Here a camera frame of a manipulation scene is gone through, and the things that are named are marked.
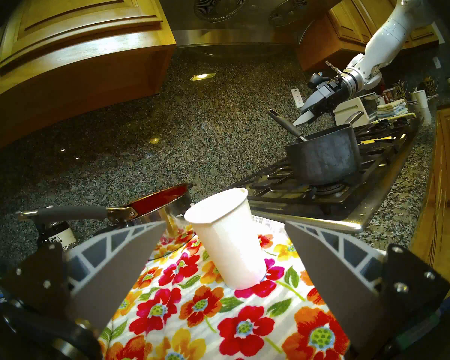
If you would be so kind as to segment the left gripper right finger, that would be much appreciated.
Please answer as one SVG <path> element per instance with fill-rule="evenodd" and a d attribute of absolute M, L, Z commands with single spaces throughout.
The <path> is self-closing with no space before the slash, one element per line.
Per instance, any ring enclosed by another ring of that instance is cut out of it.
<path fill-rule="evenodd" d="M 450 283 L 406 247 L 383 253 L 309 224 L 284 229 L 352 352 L 404 352 L 439 323 Z"/>

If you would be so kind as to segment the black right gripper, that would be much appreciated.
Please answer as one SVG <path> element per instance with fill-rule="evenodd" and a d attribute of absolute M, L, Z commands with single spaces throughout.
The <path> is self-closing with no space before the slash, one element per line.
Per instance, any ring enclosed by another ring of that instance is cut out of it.
<path fill-rule="evenodd" d="M 293 125 L 311 124 L 324 113 L 329 113 L 329 106 L 338 106 L 349 97 L 350 91 L 345 80 L 342 79 L 339 82 L 337 78 L 333 78 L 321 82 L 300 109 L 303 113 L 293 122 Z"/>

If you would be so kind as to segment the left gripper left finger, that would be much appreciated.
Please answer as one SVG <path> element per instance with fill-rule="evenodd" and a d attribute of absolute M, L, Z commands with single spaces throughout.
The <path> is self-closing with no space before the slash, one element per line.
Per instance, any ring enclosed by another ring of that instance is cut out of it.
<path fill-rule="evenodd" d="M 46 243 L 0 279 L 2 313 L 16 326 L 50 318 L 85 319 L 104 329 L 166 229 L 164 221 L 94 236 L 71 250 Z"/>

